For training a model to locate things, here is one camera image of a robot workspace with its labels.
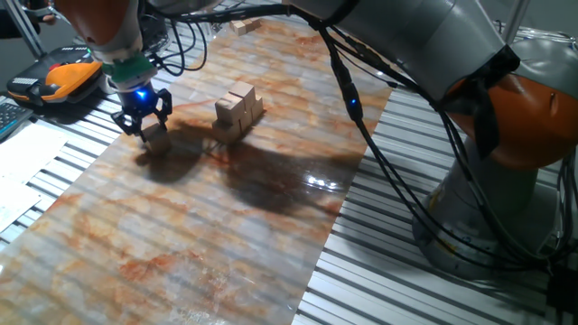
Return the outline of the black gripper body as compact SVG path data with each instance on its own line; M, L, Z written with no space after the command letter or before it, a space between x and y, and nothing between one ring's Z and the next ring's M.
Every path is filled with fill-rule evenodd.
M151 115L156 110L159 100L151 84L142 85L132 91L120 92L118 96L123 112L131 117Z

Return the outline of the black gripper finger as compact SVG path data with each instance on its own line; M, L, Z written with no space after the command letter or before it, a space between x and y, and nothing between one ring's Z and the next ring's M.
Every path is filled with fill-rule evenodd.
M172 94L166 88L154 93L154 114L160 127L166 131L166 122L172 114Z
M111 118L125 134L139 136L143 143L146 142L142 129L144 115L141 112L120 110L113 113Z

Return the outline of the person's hand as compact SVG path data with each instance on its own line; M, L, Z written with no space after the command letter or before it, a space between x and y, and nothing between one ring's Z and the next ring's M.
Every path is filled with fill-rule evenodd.
M26 14L32 23L56 24L56 17L48 7L26 8Z

